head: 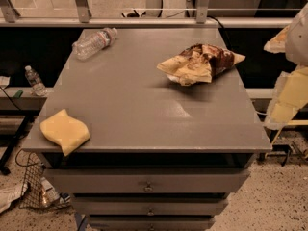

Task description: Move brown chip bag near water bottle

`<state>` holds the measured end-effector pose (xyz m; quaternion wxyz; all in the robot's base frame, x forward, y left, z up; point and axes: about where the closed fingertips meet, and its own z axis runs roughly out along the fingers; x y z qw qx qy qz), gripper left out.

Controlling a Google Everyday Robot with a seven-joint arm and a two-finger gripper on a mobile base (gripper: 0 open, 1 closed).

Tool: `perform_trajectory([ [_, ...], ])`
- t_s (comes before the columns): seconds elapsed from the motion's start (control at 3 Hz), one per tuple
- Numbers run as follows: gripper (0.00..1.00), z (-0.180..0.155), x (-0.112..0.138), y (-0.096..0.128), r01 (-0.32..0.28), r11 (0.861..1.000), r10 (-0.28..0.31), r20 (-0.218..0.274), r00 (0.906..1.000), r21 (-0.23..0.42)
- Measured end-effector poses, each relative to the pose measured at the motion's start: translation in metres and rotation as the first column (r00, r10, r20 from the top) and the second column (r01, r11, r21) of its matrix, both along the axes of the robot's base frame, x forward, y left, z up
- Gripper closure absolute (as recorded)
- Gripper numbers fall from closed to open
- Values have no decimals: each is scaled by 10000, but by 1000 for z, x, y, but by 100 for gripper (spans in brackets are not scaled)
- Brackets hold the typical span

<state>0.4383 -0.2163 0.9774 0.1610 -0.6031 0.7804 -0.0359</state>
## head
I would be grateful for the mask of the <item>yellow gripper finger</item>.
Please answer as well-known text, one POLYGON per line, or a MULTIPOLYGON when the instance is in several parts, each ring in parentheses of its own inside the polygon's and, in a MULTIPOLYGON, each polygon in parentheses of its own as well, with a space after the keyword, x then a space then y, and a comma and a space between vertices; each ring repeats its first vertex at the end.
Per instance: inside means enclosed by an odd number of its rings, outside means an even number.
POLYGON ((308 67, 298 65, 294 71, 282 71, 274 86, 264 125, 279 130, 308 104, 308 67))
POLYGON ((273 54, 284 53, 285 41, 289 29, 290 26, 286 26, 284 29, 282 29, 275 37, 273 37, 265 44, 264 50, 273 54))

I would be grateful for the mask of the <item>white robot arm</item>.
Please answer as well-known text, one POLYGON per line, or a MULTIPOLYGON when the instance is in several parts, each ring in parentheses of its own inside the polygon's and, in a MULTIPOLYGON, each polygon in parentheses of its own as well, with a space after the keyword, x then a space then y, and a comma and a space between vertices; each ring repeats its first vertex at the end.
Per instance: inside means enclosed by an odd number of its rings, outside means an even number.
POLYGON ((284 53, 288 61, 296 64, 294 71, 282 72, 278 77, 267 108, 265 126, 279 130, 308 103, 308 4, 265 44, 264 50, 284 53))

